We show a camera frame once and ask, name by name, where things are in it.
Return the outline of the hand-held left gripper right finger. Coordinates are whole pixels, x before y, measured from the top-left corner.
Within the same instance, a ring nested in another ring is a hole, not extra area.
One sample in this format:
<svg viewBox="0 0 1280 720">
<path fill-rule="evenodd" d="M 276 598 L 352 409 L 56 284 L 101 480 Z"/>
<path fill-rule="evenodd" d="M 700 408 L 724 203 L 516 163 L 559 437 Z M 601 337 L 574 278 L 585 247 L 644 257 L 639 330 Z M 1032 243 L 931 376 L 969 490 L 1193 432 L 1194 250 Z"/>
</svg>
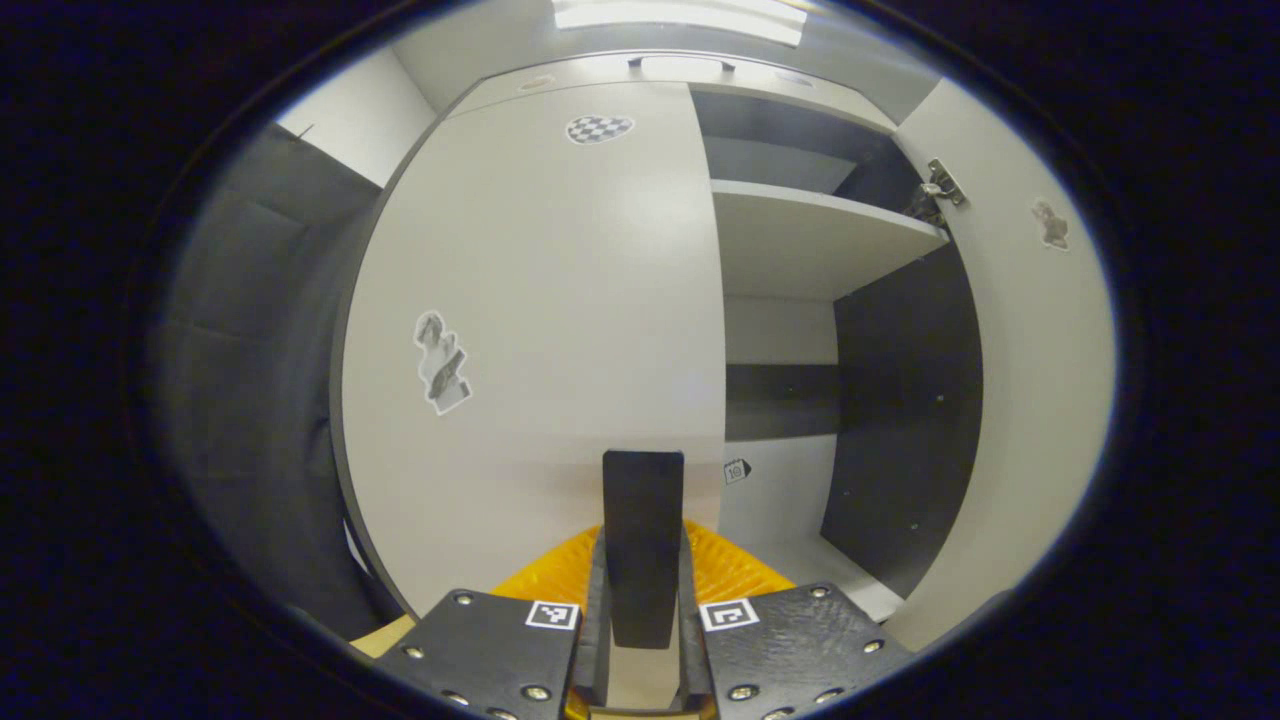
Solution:
<svg viewBox="0 0 1280 720">
<path fill-rule="evenodd" d="M 915 655 L 835 583 L 797 585 L 686 521 L 680 703 L 701 719 L 829 719 Z"/>
</svg>

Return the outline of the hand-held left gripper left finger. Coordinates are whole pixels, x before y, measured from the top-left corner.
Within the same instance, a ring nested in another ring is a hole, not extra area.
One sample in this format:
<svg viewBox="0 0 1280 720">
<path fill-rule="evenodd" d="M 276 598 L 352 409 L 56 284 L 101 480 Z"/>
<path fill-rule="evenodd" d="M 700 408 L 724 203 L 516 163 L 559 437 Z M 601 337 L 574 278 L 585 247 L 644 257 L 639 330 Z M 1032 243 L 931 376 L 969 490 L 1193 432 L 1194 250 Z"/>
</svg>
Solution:
<svg viewBox="0 0 1280 720">
<path fill-rule="evenodd" d="M 609 684 L 599 527 L 493 591 L 454 588 L 372 633 L 372 666 L 452 719 L 586 719 Z"/>
</svg>

